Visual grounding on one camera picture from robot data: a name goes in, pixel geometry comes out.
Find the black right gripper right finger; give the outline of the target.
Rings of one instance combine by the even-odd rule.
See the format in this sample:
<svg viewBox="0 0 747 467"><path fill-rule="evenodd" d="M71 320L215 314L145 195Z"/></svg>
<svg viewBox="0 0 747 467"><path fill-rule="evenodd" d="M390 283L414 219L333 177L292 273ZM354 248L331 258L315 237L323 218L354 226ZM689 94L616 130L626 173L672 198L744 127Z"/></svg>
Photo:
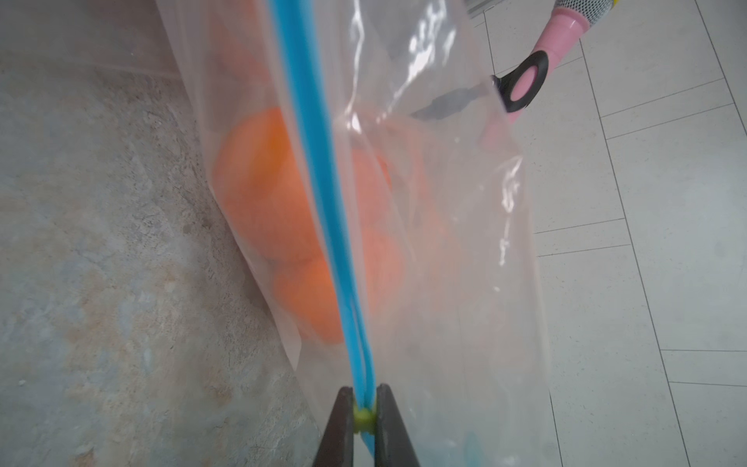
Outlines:
<svg viewBox="0 0 747 467"><path fill-rule="evenodd" d="M406 425L388 384L377 388L375 467L420 467Z"/></svg>

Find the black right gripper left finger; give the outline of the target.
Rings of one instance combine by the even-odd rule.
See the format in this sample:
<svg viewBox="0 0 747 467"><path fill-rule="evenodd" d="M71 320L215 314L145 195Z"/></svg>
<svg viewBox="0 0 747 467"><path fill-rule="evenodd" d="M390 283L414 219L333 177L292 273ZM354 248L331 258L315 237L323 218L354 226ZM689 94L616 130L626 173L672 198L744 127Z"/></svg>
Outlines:
<svg viewBox="0 0 747 467"><path fill-rule="evenodd" d="M352 467L354 463L355 398L351 387L337 394L312 467Z"/></svg>

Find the clear zip-top bag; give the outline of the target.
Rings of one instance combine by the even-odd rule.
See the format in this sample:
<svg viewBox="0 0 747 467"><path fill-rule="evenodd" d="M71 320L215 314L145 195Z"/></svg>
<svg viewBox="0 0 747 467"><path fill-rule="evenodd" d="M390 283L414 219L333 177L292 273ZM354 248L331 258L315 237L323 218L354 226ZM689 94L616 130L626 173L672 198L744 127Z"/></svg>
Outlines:
<svg viewBox="0 0 747 467"><path fill-rule="evenodd" d="M162 1L317 466L541 466L525 156L461 1Z"/></svg>

